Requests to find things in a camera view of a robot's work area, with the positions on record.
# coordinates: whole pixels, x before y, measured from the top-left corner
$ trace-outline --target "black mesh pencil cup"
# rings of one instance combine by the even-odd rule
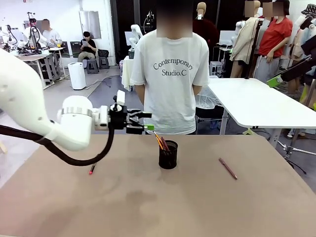
[[[178,144],[169,140],[166,140],[166,143],[170,151],[159,147],[159,166],[163,169],[173,169],[177,166]]]

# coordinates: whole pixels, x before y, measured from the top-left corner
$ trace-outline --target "brown pen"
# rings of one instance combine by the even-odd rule
[[[228,167],[228,165],[226,165],[225,161],[223,161],[222,158],[219,158],[218,160],[222,163],[223,166],[225,166],[225,168],[226,168],[226,169],[228,170],[228,172],[232,175],[232,177],[237,180],[237,179],[238,179],[237,176],[236,176],[236,175],[233,173],[233,171]]]

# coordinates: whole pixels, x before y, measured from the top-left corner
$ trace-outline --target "hair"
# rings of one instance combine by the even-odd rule
[[[285,16],[290,14],[290,1],[289,0],[276,0],[275,2],[283,3],[283,12]]]
[[[193,0],[157,0],[157,10],[167,16],[192,15]]]
[[[88,31],[83,32],[83,36],[84,37],[89,37],[90,36],[90,32],[88,32]]]

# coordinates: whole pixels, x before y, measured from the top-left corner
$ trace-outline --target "pencil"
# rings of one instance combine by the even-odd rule
[[[169,151],[170,151],[170,150],[169,150],[169,147],[168,147],[168,145],[167,145],[167,143],[166,143],[166,141],[164,140],[163,137],[161,137],[161,141],[162,141],[162,144],[163,144],[163,146],[164,146],[164,149],[169,152]]]
[[[159,138],[159,136],[158,136],[154,131],[153,131],[153,133],[154,133],[154,135],[155,135],[155,137],[156,137],[156,139],[157,139],[157,141],[158,141],[158,144],[159,144],[160,148],[161,148],[162,150],[164,150],[164,148],[163,148],[163,143],[162,143],[161,139]]]
[[[225,163],[225,161],[222,159],[222,158],[219,158],[218,159],[219,162],[221,162],[221,164],[227,169],[227,171],[231,174],[231,176],[234,178],[234,179],[238,179],[237,176],[233,173],[233,171],[228,167],[228,165]]]
[[[94,171],[94,168],[95,168],[96,165],[97,165],[97,163],[94,163],[94,164],[92,165],[92,167],[91,167],[91,169],[90,169],[90,172],[89,172],[90,175],[93,174],[93,171]]]

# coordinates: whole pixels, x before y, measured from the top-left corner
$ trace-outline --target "beige coat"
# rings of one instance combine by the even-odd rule
[[[294,37],[291,49],[292,54],[290,55],[291,59],[294,61],[300,61],[303,58],[304,51],[301,48],[302,45],[302,36],[303,36],[303,30],[299,29],[296,36]]]
[[[256,35],[256,27],[258,21],[256,18],[250,17],[245,26],[239,31],[238,37],[233,48],[231,55],[231,61],[242,60],[246,64],[249,64],[252,45]]]

